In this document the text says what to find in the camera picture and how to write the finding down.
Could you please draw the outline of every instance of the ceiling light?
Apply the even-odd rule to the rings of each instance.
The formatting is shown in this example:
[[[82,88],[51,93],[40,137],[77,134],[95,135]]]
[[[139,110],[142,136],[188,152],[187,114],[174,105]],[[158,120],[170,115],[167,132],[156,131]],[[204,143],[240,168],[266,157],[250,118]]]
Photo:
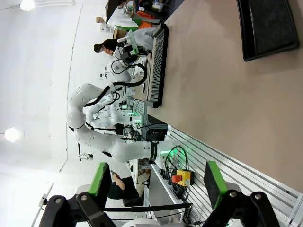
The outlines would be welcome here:
[[[33,7],[35,7],[33,0],[23,0],[20,4],[20,8],[24,11],[30,11]]]
[[[14,127],[6,129],[5,132],[1,133],[4,134],[4,137],[9,141],[14,143],[16,140],[20,138],[20,133]]]

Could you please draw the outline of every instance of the black tray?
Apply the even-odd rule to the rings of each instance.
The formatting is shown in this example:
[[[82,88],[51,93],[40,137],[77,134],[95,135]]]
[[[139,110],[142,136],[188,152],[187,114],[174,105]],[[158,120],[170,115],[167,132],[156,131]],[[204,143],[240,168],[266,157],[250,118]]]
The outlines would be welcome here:
[[[287,0],[237,0],[237,4],[245,61],[299,46]]]

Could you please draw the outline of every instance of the orange object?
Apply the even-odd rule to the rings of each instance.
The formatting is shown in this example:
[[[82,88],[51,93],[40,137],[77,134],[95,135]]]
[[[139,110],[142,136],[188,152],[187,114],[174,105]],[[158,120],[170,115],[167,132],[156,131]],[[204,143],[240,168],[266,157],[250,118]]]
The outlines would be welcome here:
[[[147,27],[152,27],[151,22],[146,22],[146,21],[142,21],[140,27],[138,27],[138,29],[140,28],[147,28]]]
[[[147,18],[147,19],[155,19],[156,17],[148,14],[148,13],[144,13],[142,11],[138,11],[137,12],[138,15],[140,15],[141,17]]]
[[[172,181],[173,183],[180,182],[180,181],[182,181],[182,176],[181,176],[181,175],[173,175],[173,176],[171,177],[171,181]]]

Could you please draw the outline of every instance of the beige table surface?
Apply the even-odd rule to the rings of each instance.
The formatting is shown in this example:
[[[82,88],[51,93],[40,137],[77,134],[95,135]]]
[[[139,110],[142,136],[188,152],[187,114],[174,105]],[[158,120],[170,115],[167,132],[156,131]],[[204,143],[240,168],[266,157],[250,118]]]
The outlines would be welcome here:
[[[303,0],[289,0],[303,45]],[[303,192],[303,50],[245,62],[235,0],[167,20],[162,107],[148,114]]]

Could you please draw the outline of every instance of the red button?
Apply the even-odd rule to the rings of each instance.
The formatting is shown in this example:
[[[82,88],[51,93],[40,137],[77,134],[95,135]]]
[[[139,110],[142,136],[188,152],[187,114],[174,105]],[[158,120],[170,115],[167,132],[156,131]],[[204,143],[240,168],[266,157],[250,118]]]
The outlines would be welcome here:
[[[177,183],[177,182],[179,182],[179,181],[182,181],[182,176],[181,176],[181,175],[173,175],[173,176],[171,177],[171,181],[172,181],[173,183]]]

